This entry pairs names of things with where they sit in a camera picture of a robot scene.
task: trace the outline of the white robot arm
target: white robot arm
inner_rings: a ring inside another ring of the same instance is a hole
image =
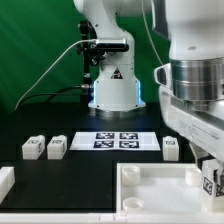
[[[145,10],[151,10],[151,2],[143,2]],[[134,74],[134,39],[116,22],[116,16],[140,15],[142,1],[74,0],[74,3],[96,31],[94,47],[105,50],[105,60],[100,63],[100,75],[94,83],[94,99],[89,103],[90,111],[106,117],[127,117],[142,111],[145,103]]]
[[[214,157],[203,163],[202,198],[205,210],[224,210],[224,1],[152,0],[152,8],[154,28],[171,40],[170,63],[155,70],[164,121],[195,154]]]

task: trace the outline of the green backdrop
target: green backdrop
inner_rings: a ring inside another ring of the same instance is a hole
[[[152,26],[151,14],[147,15]],[[72,43],[80,40],[77,24],[84,17],[73,0],[0,0],[0,120],[11,113],[19,98]],[[143,18],[119,18],[118,24],[136,40],[135,74],[143,83],[143,99],[158,101],[153,70],[159,66],[150,46]],[[168,61],[169,43],[152,33],[159,55]],[[82,56],[73,50],[42,80],[32,94],[56,92],[80,84]],[[92,69],[94,78],[97,69]],[[43,101],[35,98],[32,101]],[[78,98],[63,98],[63,101]]]

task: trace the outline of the black table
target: black table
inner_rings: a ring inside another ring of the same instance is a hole
[[[77,131],[155,132],[175,136],[180,162],[194,162],[186,139],[167,128],[158,103],[147,104],[145,114],[125,119],[92,116],[79,103],[32,103],[13,112],[0,126],[0,168],[15,167],[16,184],[0,205],[1,212],[115,212],[116,164],[158,163],[158,151],[69,151],[63,160],[47,160],[46,150],[36,161],[22,160],[22,145],[30,136],[65,135],[68,147]]]

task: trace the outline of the small white block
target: small white block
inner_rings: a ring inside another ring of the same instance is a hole
[[[0,170],[0,204],[15,183],[14,167],[3,167]]]
[[[48,159],[60,160],[67,150],[67,138],[64,135],[53,137],[47,146]]]
[[[164,161],[179,160],[179,145],[176,138],[170,136],[163,138],[163,159]]]
[[[43,135],[32,136],[22,146],[24,160],[37,160],[45,149],[45,137]]]

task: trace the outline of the blue light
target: blue light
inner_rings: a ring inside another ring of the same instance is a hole
[[[141,103],[142,102],[142,87],[141,87],[141,83],[140,81],[138,81],[138,102]]]

